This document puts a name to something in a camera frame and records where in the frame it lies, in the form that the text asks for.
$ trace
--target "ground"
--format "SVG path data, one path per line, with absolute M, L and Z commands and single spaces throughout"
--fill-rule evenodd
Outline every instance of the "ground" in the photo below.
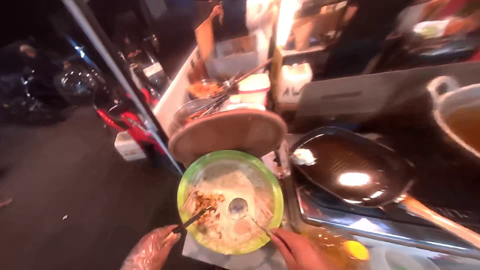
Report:
M 179 223 L 180 176 L 125 162 L 92 108 L 53 126 L 0 127 L 0 262 L 5 270 L 118 270 L 135 243 Z M 212 269 L 172 249 L 165 270 Z

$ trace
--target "person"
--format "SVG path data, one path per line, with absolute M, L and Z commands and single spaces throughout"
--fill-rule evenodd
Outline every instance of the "person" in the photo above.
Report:
M 155 229 L 142 237 L 125 259 L 120 270 L 160 270 L 180 234 L 177 225 Z M 333 270 L 322 251 L 307 237 L 284 229 L 272 229 L 272 242 L 289 270 Z

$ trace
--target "frying pan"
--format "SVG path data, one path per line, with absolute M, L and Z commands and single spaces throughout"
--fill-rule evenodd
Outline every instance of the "frying pan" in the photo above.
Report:
M 480 249 L 480 235 L 407 194 L 415 168 L 393 150 L 347 130 L 322 127 L 302 137 L 291 151 L 292 163 L 310 182 L 345 202 L 362 207 L 399 203 Z

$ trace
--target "metal spoon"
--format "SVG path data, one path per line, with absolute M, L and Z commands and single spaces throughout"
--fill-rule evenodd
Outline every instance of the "metal spoon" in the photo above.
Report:
M 257 221 L 253 219 L 253 217 L 248 213 L 248 204 L 246 200 L 242 198 L 233 199 L 228 205 L 228 213 L 230 217 L 235 221 L 241 220 L 246 216 L 250 217 L 253 223 L 257 224 L 257 226 L 260 227 L 268 235 L 268 237 L 272 238 L 272 232 L 257 223 Z

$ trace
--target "tongs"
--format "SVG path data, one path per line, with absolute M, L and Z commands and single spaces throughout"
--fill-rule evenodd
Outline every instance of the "tongs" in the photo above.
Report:
M 263 64 L 259 65 L 258 67 L 250 70 L 249 72 L 247 72 L 245 75 L 243 75 L 242 77 L 238 78 L 238 79 L 235 79 L 237 76 L 238 76 L 238 73 L 235 74 L 233 77 L 231 77 L 228 81 L 225 81 L 223 83 L 223 86 L 222 86 L 222 93 L 214 98 L 214 104 L 213 106 L 211 106 L 211 104 L 208 104 L 208 105 L 205 105 L 201 108 L 199 108 L 196 112 L 192 113 L 192 114 L 195 114 L 201 110 L 204 110 L 205 108 L 211 106 L 210 108 L 208 108 L 204 113 L 202 113 L 200 116 L 196 117 L 197 118 L 200 118 L 202 116 L 205 116 L 205 115 L 208 115 L 210 113 L 212 113 L 215 109 L 217 109 L 218 107 L 220 107 L 220 105 L 222 105 L 225 101 L 227 101 L 231 95 L 235 95 L 238 93 L 238 89 L 234 86 L 236 86 L 239 82 L 243 81 L 245 78 L 247 78 L 248 76 L 254 74 L 255 72 L 257 72 L 258 70 L 260 70 L 261 68 L 264 68 L 266 65 L 268 65 L 269 63 L 272 62 L 272 59 L 273 58 L 270 58 L 268 59 L 267 61 L 265 61 Z

